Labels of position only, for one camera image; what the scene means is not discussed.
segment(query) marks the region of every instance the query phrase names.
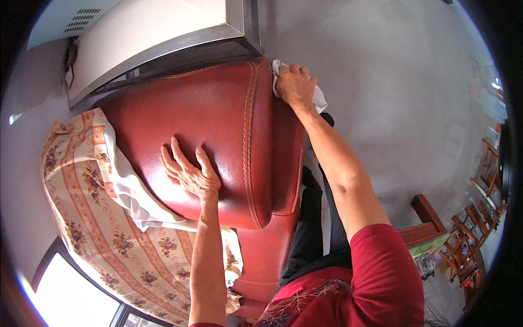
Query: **striped floral fabric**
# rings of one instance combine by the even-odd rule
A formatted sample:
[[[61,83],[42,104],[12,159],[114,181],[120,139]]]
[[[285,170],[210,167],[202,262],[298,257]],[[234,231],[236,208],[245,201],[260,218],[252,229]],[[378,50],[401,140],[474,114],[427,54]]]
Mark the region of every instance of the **striped floral fabric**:
[[[79,266],[123,302],[177,326],[187,326],[195,233],[150,227],[142,232],[111,188],[111,164],[101,109],[63,125],[55,121],[40,156],[41,177],[62,239]],[[224,249],[228,273],[241,274],[237,238]],[[240,305],[231,293],[228,312]]]

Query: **dark hair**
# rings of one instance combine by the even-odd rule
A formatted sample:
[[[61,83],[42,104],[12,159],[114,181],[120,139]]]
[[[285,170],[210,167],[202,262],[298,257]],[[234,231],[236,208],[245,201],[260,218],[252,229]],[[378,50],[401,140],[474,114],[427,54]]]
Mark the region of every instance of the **dark hair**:
[[[450,322],[425,301],[425,327],[451,327]]]

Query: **forearm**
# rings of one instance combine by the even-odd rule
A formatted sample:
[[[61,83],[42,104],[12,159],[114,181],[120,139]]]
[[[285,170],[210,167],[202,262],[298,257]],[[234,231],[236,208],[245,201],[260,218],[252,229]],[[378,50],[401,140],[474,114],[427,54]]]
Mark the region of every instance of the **forearm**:
[[[313,106],[294,111],[309,134],[314,153],[331,186],[348,239],[363,227],[390,224],[364,166],[347,142]]]
[[[201,203],[200,220],[192,251],[189,325],[195,322],[209,322],[226,326],[227,289],[218,221],[218,196],[202,200]]]

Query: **ventilation slots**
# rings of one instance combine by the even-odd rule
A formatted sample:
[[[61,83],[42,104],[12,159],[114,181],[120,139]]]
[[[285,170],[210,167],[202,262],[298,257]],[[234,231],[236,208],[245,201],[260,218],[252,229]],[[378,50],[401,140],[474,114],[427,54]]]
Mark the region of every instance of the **ventilation slots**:
[[[101,9],[80,9],[76,14],[97,14],[100,12],[100,10]]]
[[[72,27],[72,28],[66,28],[64,33],[66,32],[73,32],[73,31],[79,31],[81,29],[83,29],[84,27],[83,26],[79,26],[79,27]]]
[[[95,18],[96,15],[101,11],[101,9],[80,9],[71,19],[71,22],[67,25],[64,33],[80,31],[84,28],[85,25],[89,24],[90,20]]]
[[[90,15],[90,16],[75,16],[73,17],[73,19],[71,20],[83,20],[83,19],[91,19],[91,18],[94,18],[95,15]]]

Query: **woman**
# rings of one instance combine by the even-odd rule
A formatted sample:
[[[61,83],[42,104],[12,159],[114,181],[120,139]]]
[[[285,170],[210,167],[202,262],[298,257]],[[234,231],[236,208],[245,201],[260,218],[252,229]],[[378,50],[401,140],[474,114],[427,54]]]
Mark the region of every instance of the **woman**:
[[[400,234],[376,197],[367,172],[343,138],[314,109],[316,77],[307,67],[280,68],[276,88],[309,134],[331,209],[331,250],[323,256],[321,194],[308,169],[302,211],[280,289],[255,326],[423,325],[421,278]],[[202,170],[172,139],[162,148],[169,178],[196,194],[201,214],[191,267],[190,326],[226,326],[226,288],[218,223],[220,179],[205,151]]]

